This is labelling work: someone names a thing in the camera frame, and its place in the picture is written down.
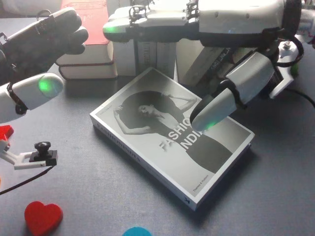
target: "red book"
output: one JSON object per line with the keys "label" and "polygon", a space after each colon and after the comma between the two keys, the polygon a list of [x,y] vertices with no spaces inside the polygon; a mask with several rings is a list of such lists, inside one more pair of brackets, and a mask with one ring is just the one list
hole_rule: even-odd
{"label": "red book", "polygon": [[86,49],[80,55],[64,55],[57,60],[59,66],[110,65],[113,63],[113,44],[105,38],[103,26],[108,21],[105,0],[63,0],[62,8],[73,7],[89,33]]}

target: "book title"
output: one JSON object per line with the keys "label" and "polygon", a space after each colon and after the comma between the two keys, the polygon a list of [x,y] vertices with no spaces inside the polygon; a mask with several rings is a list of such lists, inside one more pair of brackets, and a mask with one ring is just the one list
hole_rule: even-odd
{"label": "book title", "polygon": [[[167,147],[171,146],[171,144],[175,142],[188,129],[188,127],[190,127],[190,121],[189,118],[185,118],[182,123],[179,123],[179,125],[173,129],[173,131],[168,133],[169,139],[161,142],[159,147],[166,151]],[[179,144],[187,150],[201,135],[202,132],[196,132],[193,130]]]}

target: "red object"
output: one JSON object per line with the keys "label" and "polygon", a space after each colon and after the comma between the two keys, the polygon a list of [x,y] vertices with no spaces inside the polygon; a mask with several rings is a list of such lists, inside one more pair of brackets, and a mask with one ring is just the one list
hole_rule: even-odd
{"label": "red object", "polygon": [[55,204],[30,203],[24,212],[26,225],[34,236],[45,236],[63,219],[63,210]]}
{"label": "red object", "polygon": [[14,130],[11,125],[0,126],[0,140],[8,141]]}
{"label": "red object", "polygon": [[85,45],[108,44],[103,34],[103,26],[108,22],[107,4],[105,0],[63,0],[62,8],[73,7],[81,17],[89,38]]}

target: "robotic hand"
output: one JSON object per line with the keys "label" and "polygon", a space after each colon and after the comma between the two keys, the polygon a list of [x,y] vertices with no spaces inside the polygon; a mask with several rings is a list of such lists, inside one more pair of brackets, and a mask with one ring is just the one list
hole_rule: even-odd
{"label": "robotic hand", "polygon": [[[142,0],[119,8],[103,27],[117,42],[200,40],[205,47],[255,48],[226,74],[214,94],[195,107],[190,122],[203,131],[257,96],[275,72],[286,73],[303,56],[301,42],[315,44],[314,10],[301,0]],[[293,79],[272,84],[279,94]]]}
{"label": "robotic hand", "polygon": [[[81,18],[72,7],[37,21],[0,43],[0,124],[24,116],[56,97],[63,90],[62,79],[47,70],[64,54],[81,54],[88,38]],[[8,142],[0,140],[0,158],[14,169],[57,164],[57,151],[48,151],[49,142],[35,145],[38,152],[14,155]]]}

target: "table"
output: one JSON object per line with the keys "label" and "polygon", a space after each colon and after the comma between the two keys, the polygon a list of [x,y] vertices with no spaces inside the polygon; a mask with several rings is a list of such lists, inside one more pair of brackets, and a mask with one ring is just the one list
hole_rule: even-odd
{"label": "table", "polygon": [[[305,46],[292,84],[315,98],[315,50]],[[58,73],[53,66],[50,72]],[[93,128],[89,113],[132,78],[69,81],[51,102],[11,122],[10,151],[50,141],[59,162],[45,176],[0,196],[0,235],[29,236],[24,210],[33,201],[61,206],[54,236],[121,236],[147,228],[154,236],[313,236],[315,232],[315,110],[283,92],[255,99],[232,117],[256,137],[249,150],[191,211],[154,177]],[[42,169],[14,171],[0,160],[1,189]]]}

